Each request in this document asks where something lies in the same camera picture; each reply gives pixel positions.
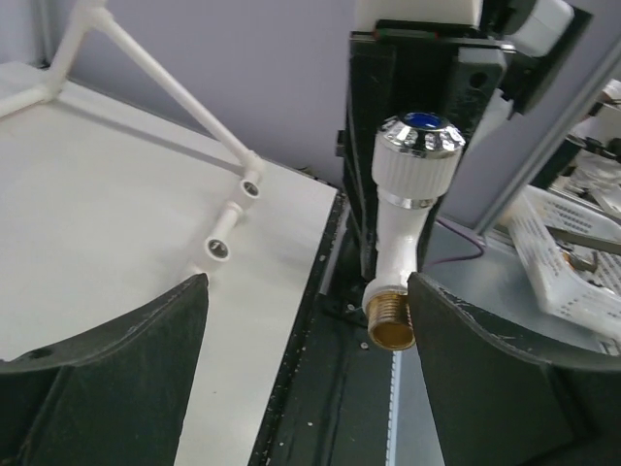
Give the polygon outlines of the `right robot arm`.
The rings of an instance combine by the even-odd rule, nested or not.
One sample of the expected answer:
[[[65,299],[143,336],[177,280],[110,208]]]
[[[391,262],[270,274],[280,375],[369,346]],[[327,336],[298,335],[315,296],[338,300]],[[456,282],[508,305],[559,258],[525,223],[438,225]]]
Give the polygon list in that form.
[[[339,135],[352,208],[350,256],[375,275],[376,132],[389,118],[431,114],[471,143],[492,99],[511,115],[540,100],[589,22],[564,1],[360,1],[349,36],[345,127]]]

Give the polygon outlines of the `white faucet with chrome knob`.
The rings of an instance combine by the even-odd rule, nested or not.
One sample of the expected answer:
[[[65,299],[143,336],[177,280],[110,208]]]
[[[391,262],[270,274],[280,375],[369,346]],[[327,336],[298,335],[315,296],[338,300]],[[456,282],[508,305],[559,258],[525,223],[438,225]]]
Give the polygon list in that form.
[[[385,350],[415,343],[408,280],[432,209],[449,190],[466,141],[447,118],[409,112],[388,118],[375,137],[376,271],[362,307],[368,334]]]

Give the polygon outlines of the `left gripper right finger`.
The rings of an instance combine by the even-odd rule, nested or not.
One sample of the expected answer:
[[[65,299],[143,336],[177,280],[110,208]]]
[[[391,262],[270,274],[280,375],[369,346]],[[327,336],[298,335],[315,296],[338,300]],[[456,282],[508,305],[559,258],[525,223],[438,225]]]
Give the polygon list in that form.
[[[620,359],[409,277],[415,346],[447,465],[617,465]]]

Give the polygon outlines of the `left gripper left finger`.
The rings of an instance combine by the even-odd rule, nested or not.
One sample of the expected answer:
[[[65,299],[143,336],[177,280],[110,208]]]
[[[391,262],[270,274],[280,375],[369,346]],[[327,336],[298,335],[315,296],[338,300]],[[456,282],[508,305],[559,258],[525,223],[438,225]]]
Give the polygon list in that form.
[[[1,364],[4,465],[172,465],[204,339],[209,279]]]

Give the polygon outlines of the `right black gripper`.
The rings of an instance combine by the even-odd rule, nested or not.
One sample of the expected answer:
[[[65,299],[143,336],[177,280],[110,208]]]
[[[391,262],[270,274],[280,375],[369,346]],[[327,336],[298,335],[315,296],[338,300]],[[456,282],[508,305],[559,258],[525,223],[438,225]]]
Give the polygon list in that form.
[[[428,128],[441,120],[466,141],[506,72],[509,44],[471,28],[380,27],[349,36],[345,127],[339,134],[343,187],[351,207],[347,258],[362,279],[376,266],[376,132],[391,117]]]

